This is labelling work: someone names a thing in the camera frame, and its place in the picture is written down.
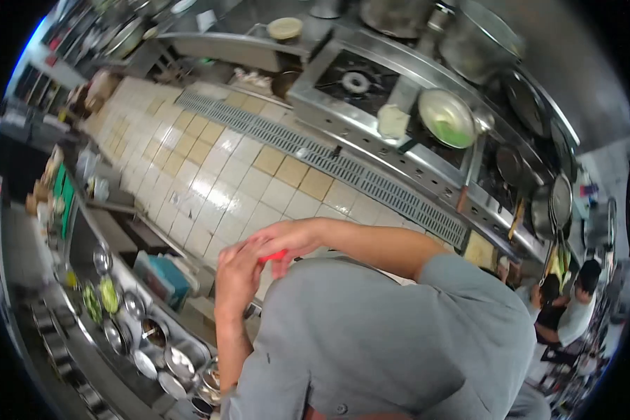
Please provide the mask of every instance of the container lid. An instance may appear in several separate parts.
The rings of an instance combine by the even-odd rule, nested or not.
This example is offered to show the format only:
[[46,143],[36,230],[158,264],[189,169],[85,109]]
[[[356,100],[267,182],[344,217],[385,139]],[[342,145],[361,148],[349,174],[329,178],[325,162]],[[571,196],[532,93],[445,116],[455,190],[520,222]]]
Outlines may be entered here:
[[135,350],[133,352],[133,362],[141,374],[152,380],[156,379],[156,366],[144,352]]
[[288,40],[301,35],[303,22],[295,17],[283,17],[269,23],[266,28],[274,40]]
[[167,372],[160,372],[159,383],[161,384],[163,391],[168,392],[168,394],[174,399],[182,400],[187,398],[187,391],[185,391],[180,381],[175,379],[173,375],[168,374]]

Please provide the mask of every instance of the red object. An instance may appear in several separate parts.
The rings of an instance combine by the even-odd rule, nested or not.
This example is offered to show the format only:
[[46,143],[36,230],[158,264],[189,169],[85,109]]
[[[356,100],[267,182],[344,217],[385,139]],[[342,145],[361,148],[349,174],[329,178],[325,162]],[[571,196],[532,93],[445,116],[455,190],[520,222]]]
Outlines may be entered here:
[[282,259],[285,255],[287,255],[287,249],[283,249],[282,251],[277,251],[277,253],[270,254],[269,256],[266,256],[266,257],[261,257],[259,258],[259,262],[265,263],[272,259]]

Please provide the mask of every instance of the wooden handle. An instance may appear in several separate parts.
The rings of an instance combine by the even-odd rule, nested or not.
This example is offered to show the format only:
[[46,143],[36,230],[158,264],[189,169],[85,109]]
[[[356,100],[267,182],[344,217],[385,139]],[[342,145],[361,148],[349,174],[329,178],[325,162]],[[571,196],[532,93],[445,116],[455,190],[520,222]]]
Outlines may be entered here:
[[460,198],[457,199],[457,206],[455,206],[455,210],[457,210],[458,214],[462,214],[462,207],[464,206],[464,200],[467,198],[467,191],[469,191],[469,185],[463,186],[460,191]]
[[508,240],[511,240],[511,238],[513,238],[513,233],[516,231],[516,228],[518,227],[518,223],[521,221],[521,218],[523,218],[524,214],[525,214],[525,198],[521,198],[521,201],[518,203],[518,208],[516,208],[516,215],[513,218],[511,229],[509,229]]

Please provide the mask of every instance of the white shirt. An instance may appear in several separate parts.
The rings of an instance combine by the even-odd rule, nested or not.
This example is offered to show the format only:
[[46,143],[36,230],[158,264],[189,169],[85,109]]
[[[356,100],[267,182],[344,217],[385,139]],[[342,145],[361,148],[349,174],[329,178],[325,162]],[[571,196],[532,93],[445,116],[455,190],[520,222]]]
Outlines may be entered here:
[[563,347],[567,347],[586,332],[595,310],[595,301],[596,295],[593,294],[590,303],[582,304],[574,296],[574,288],[572,288],[570,302],[558,321],[558,339]]

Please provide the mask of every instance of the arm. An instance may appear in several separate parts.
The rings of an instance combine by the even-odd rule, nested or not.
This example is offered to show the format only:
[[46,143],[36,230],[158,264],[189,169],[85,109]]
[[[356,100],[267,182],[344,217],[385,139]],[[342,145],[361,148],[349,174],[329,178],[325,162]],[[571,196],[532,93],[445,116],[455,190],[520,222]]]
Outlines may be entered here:
[[243,323],[243,312],[259,288],[258,251],[262,243],[241,242],[219,253],[215,278],[215,323],[219,388],[222,394],[238,383],[252,344]]
[[534,327],[537,332],[546,340],[551,343],[559,343],[558,332],[554,329],[545,327],[544,325],[534,323]]
[[[283,261],[318,247],[329,247],[364,264],[416,281],[425,263],[438,254],[448,253],[427,235],[408,229],[363,226],[322,217],[276,223],[252,237],[270,239],[262,249],[263,255],[287,249]],[[286,267],[277,271],[274,268],[274,276],[282,277]]]

